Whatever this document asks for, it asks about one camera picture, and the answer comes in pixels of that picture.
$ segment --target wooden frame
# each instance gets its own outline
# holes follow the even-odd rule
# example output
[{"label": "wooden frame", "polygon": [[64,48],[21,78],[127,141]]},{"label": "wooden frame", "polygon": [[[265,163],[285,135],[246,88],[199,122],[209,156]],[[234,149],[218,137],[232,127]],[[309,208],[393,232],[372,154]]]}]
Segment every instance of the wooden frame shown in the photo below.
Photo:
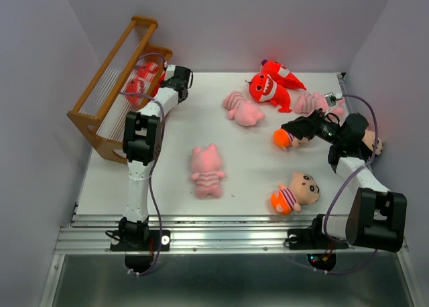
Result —
[{"label": "wooden frame", "polygon": [[[85,104],[85,102],[90,97],[91,93],[94,91],[95,86],[101,79],[102,75],[105,73],[106,69],[109,67],[109,64],[112,62],[115,55],[123,46],[125,40],[129,37],[131,31],[136,27],[143,28],[146,30],[146,32],[144,36],[140,39],[136,49],[134,50],[131,57],[129,58],[128,63],[125,65],[118,79],[115,81],[112,89],[110,90],[105,100],[103,101],[103,104],[99,107],[95,115],[88,115],[86,113],[83,113],[81,111],[82,106]],[[96,149],[96,151],[100,154],[100,156],[102,158],[105,158],[106,160],[111,160],[122,164],[126,164],[127,162],[127,160],[123,156],[120,156],[115,151],[115,150],[120,150],[120,151],[122,150],[122,142],[101,137],[97,135],[97,131],[101,126],[101,124],[103,123],[103,120],[107,116],[109,109],[112,107],[113,103],[115,102],[115,99],[119,95],[121,88],[123,87],[129,75],[133,71],[135,63],[137,62],[138,58],[150,52],[157,52],[159,54],[162,54],[166,58],[166,60],[169,60],[172,56],[172,51],[170,49],[158,47],[149,43],[149,39],[157,27],[158,27],[158,23],[154,19],[150,19],[146,17],[138,17],[138,16],[132,17],[130,24],[122,33],[117,43],[113,46],[113,49],[106,57],[105,61],[101,64],[101,67],[94,75],[94,78],[89,82],[89,85],[84,90],[82,96],[80,96],[80,98],[78,99],[73,109],[67,113],[67,116],[76,125],[79,131],[84,135],[84,137],[89,141],[89,143]],[[157,58],[156,56],[154,57],[148,56],[147,59],[149,61],[157,62],[160,65],[162,64],[162,61],[160,61],[160,58]],[[154,79],[152,80],[147,90],[148,95],[151,95],[151,96],[153,95],[154,88],[157,82],[159,81],[161,75],[162,75],[162,67],[160,67],[160,70],[154,76]],[[147,102],[148,100],[143,100],[142,103],[140,104],[140,107],[142,108]]]}]

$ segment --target white table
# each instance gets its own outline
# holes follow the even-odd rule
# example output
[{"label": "white table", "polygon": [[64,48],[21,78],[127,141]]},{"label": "white table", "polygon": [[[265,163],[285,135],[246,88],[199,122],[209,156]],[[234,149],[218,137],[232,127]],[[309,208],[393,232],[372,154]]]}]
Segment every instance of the white table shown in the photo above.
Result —
[{"label": "white table", "polygon": [[[299,73],[297,77],[308,91],[322,94],[339,92],[335,73]],[[164,144],[154,172],[154,192],[163,216],[269,216],[275,214],[269,195],[278,183],[288,183],[292,172],[302,170],[317,181],[320,200],[303,207],[285,219],[302,214],[325,213],[343,181],[327,162],[329,144],[315,138],[298,149],[283,151],[272,141],[272,134],[282,123],[295,119],[295,113],[279,113],[269,103],[261,105],[266,119],[255,127],[244,128],[227,119],[221,105],[232,91],[249,96],[245,80],[252,73],[196,73],[188,99],[174,108],[166,123]],[[299,92],[290,90],[292,105]],[[227,178],[221,184],[220,199],[197,199],[190,180],[192,148],[218,145]],[[128,169],[109,162],[92,151],[86,178],[78,201],[77,215],[122,215],[127,200]],[[346,189],[333,213],[348,214],[353,201]],[[155,209],[148,198],[149,213]]]}]

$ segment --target wooden crate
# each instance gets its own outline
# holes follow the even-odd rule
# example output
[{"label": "wooden crate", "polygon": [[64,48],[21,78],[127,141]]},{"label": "wooden crate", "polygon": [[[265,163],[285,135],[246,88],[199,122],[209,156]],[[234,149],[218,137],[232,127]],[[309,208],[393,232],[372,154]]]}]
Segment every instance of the wooden crate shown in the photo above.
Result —
[{"label": "wooden crate", "polygon": [[[172,56],[170,49],[149,42],[157,27],[158,23],[154,19],[132,17],[78,102],[67,114],[106,160],[126,164],[122,152],[125,115],[128,111],[138,111],[148,102],[147,99],[140,99],[141,102],[136,105],[119,94],[128,80],[135,76],[135,65],[139,57],[150,52],[162,54],[166,60]],[[162,75],[163,60],[159,56],[148,56],[145,61],[155,62],[159,66],[145,88],[145,94],[153,96]]]}]

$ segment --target orange plush toy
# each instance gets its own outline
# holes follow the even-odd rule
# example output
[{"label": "orange plush toy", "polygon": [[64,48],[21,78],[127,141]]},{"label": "orange plush toy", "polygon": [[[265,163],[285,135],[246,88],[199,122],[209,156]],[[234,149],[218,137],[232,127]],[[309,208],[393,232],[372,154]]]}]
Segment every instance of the orange plush toy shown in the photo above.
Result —
[{"label": "orange plush toy", "polygon": [[269,74],[260,72],[249,83],[249,93],[258,103],[269,101],[273,106],[280,105],[279,112],[290,113],[290,96],[288,91],[277,84]]},{"label": "orange plush toy", "polygon": [[280,86],[288,89],[307,90],[304,84],[282,64],[265,59],[262,60],[261,64],[261,72],[269,74]]}]

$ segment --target white wall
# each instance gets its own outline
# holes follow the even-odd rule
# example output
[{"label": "white wall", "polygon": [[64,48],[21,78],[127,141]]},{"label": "white wall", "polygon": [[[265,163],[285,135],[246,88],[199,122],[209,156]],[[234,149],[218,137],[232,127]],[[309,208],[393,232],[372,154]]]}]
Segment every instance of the white wall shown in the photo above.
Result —
[{"label": "white wall", "polygon": [[132,15],[154,17],[156,43],[193,70],[349,68],[387,0],[69,0],[100,60]]},{"label": "white wall", "polygon": [[[408,198],[406,237],[429,302],[429,5],[390,0],[348,74],[349,93],[374,107],[385,151],[373,167]],[[355,104],[363,113],[365,107]]]},{"label": "white wall", "polygon": [[99,62],[67,0],[0,15],[0,306],[38,306],[89,150],[66,112]]}]

